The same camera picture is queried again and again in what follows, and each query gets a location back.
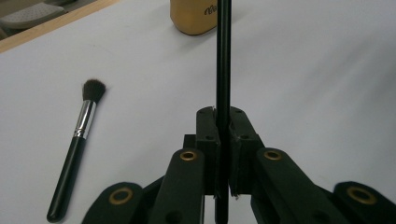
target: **brass insert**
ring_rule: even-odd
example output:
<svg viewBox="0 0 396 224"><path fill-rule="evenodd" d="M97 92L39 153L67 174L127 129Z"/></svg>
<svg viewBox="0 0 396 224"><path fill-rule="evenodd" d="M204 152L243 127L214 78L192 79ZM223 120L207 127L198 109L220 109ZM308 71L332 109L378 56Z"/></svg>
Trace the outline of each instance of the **brass insert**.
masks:
<svg viewBox="0 0 396 224"><path fill-rule="evenodd" d="M266 151L264 152L264 157L271 161L280 161L282 155L277 151Z"/></svg>
<svg viewBox="0 0 396 224"><path fill-rule="evenodd" d="M346 192L349 197L359 203L368 205L376 203L376 197L366 189L359 187L349 187Z"/></svg>
<svg viewBox="0 0 396 224"><path fill-rule="evenodd" d="M183 161L193 161L197 159L197 157L198 157L197 154L193 151L185 151L180 154L180 158Z"/></svg>
<svg viewBox="0 0 396 224"><path fill-rule="evenodd" d="M134 195L134 193L132 192L131 189L124 187L121 189L114 190L110 194L108 201L111 204L120 205L123 203L127 203L129 200L131 200L133 195Z"/></svg>

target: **black rod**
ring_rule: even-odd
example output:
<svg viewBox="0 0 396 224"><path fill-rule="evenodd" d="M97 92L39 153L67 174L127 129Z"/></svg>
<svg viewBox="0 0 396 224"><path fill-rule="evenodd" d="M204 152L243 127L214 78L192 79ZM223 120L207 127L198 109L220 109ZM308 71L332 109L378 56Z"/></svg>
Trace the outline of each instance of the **black rod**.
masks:
<svg viewBox="0 0 396 224"><path fill-rule="evenodd" d="M216 124L221 142L219 195L216 198L216 223L228 222L228 163L231 74L231 0L218 0Z"/></svg>

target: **brush bristles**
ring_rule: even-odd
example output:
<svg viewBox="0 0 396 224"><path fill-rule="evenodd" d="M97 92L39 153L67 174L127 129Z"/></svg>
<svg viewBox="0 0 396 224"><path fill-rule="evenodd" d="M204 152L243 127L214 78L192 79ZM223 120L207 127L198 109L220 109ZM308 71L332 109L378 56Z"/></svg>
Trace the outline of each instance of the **brush bristles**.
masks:
<svg viewBox="0 0 396 224"><path fill-rule="evenodd" d="M84 84L82 90L82 99L84 101L95 101L98 104L103 94L105 94L105 91L105 84L97 79L90 79Z"/></svg>

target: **white surface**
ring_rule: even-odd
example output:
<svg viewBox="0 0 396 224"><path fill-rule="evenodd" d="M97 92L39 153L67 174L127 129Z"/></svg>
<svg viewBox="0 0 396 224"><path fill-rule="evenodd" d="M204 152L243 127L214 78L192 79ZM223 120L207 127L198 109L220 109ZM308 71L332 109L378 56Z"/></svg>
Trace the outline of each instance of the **white surface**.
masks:
<svg viewBox="0 0 396 224"><path fill-rule="evenodd" d="M319 186L396 202L396 2L233 1L232 105ZM216 32L180 33L169 2L122 1L0 55L0 222L46 214L91 77L97 108L64 223L103 189L162 176L195 112L215 104ZM249 196L230 223L255 223ZM206 200L205 223L214 223Z"/></svg>

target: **silver ferrule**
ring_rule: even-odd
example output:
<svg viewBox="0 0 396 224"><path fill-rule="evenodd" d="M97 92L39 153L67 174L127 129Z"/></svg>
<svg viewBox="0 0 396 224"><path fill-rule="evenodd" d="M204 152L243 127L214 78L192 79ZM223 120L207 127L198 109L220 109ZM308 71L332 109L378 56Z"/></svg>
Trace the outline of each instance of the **silver ferrule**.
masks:
<svg viewBox="0 0 396 224"><path fill-rule="evenodd" d="M96 102L90 100L84 101L81 112L79 112L75 133L73 135L74 137L82 137L87 139L95 109Z"/></svg>

